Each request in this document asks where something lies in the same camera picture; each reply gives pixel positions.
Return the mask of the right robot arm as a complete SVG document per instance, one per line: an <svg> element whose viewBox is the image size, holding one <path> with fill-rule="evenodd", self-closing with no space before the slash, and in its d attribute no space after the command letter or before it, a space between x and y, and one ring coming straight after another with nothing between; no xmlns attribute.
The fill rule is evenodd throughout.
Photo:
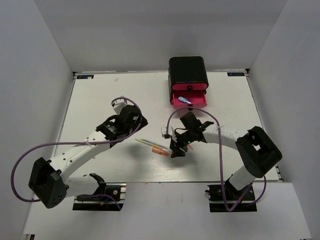
<svg viewBox="0 0 320 240"><path fill-rule="evenodd" d="M236 200L255 179L263 178L283 158L279 148L259 126L249 130L219 126L212 121L202 123L192 112L180 118L184 128L178 133L170 125L161 129L162 137L170 139L171 157L184 157L193 142L218 144L237 150L243 166L226 181L226 195Z"/></svg>

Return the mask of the black pink drawer organizer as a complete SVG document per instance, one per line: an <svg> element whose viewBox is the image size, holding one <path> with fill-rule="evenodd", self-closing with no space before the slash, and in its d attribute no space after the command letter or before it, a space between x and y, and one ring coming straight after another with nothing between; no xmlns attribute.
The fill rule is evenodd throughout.
<svg viewBox="0 0 320 240"><path fill-rule="evenodd" d="M206 107L208 87L209 81L205 61L201 56L175 56L169 59L169 101L174 109ZM178 97L184 97L192 104L179 102Z"/></svg>

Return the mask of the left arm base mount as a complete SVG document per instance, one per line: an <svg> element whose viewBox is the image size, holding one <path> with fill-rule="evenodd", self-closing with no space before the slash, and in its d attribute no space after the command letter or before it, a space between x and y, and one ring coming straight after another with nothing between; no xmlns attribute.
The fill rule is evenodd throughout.
<svg viewBox="0 0 320 240"><path fill-rule="evenodd" d="M126 198L126 183L105 183L93 196L74 199L73 211L118 212L123 208Z"/></svg>

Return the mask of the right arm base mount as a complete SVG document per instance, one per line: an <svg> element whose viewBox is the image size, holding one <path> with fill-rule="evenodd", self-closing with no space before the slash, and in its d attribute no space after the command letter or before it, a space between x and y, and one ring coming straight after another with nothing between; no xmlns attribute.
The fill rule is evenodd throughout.
<svg viewBox="0 0 320 240"><path fill-rule="evenodd" d="M227 206L231 208L233 204L241 197L244 190L238 192L232 192L227 187L225 188ZM209 201L209 210L211 213L227 213L228 211L225 208L222 189L220 184L208 185L205 190L205 194L208 196ZM252 203L256 200L255 192L253 187L249 188L249 191L244 197L240 199L240 203L232 211L236 213L249 213L257 212L256 203Z"/></svg>

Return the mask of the yellow blue pen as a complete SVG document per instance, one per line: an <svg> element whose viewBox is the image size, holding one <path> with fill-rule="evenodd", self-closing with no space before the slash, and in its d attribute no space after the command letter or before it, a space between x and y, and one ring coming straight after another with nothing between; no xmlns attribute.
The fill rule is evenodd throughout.
<svg viewBox="0 0 320 240"><path fill-rule="evenodd" d="M136 138L135 140L137 142L139 142L139 143L142 143L142 144L145 144L145 145L148 145L148 146L157 147L157 148L161 148L161 149L165 149L165 150L168 149L168 147L166 147L164 145L161 145L161 144L149 141L149 140L145 140L145 139L142 139L142 138Z"/></svg>

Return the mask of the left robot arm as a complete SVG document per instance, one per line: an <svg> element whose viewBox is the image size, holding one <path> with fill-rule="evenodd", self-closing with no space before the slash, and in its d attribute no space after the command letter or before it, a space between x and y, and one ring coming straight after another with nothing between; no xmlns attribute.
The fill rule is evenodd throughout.
<svg viewBox="0 0 320 240"><path fill-rule="evenodd" d="M74 143L68 151L49 160L41 157L34 162L28 186L46 208L54 208L68 197L83 201L114 199L106 193L106 183L98 174L72 176L85 163L148 124L135 105L122 103L113 109L116 114L97 126L84 142Z"/></svg>

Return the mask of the blue correction tape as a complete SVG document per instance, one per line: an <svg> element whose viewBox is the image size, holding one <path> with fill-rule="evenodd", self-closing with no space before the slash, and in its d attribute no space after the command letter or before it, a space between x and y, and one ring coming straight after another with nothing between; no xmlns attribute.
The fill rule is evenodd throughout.
<svg viewBox="0 0 320 240"><path fill-rule="evenodd" d="M188 99L186 99L185 97L179 96L178 97L178 101L184 104L192 104L192 102Z"/></svg>

